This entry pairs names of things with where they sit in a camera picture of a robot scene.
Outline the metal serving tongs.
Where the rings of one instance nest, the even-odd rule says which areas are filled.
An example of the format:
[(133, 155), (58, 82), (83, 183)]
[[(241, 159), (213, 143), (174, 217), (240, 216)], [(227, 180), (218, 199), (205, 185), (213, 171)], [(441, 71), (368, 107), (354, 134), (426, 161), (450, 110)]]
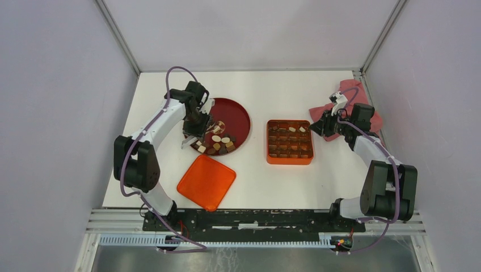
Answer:
[(206, 131), (202, 137), (196, 137), (196, 136), (188, 136), (182, 141), (182, 146), (181, 148), (187, 148), (188, 146), (192, 146), (196, 144), (197, 142), (203, 142), (208, 137), (213, 136), (213, 135), (218, 135), (220, 133), (223, 133), (225, 131), (225, 123), (223, 121), (212, 121), (206, 128)]

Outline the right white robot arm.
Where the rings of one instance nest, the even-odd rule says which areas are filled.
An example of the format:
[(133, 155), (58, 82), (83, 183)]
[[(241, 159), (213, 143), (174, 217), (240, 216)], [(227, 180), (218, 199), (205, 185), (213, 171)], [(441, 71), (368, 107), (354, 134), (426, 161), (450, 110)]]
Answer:
[(359, 222), (379, 220), (385, 223), (409, 221), (414, 214), (417, 169), (394, 158), (370, 130), (375, 109), (355, 103), (349, 115), (345, 109), (326, 110), (309, 128), (321, 137), (338, 134), (368, 167), (359, 197), (337, 199), (330, 208), (328, 225), (342, 231), (351, 219)]

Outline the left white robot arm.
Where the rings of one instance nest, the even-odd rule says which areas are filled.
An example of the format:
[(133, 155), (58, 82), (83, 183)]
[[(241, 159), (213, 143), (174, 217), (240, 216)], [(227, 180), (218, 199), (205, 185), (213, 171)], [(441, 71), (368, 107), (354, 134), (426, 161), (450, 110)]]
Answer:
[(114, 141), (113, 176), (125, 188), (138, 194), (148, 208), (155, 211), (156, 223), (165, 231), (178, 225), (178, 215), (171, 210), (175, 202), (162, 188), (161, 170), (156, 150), (169, 132), (182, 123), (185, 139), (182, 148), (203, 140), (213, 123), (210, 110), (215, 101), (199, 82), (188, 82), (184, 90), (171, 89), (165, 95), (160, 109), (143, 127), (130, 136), (119, 135)]

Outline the orange compartment chocolate box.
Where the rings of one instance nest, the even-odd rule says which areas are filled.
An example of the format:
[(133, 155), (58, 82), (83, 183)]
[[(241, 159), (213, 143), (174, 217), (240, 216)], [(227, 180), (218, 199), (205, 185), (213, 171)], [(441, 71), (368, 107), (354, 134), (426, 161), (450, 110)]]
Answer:
[(314, 144), (307, 120), (269, 120), (266, 124), (267, 158), (273, 165), (309, 165), (314, 158)]

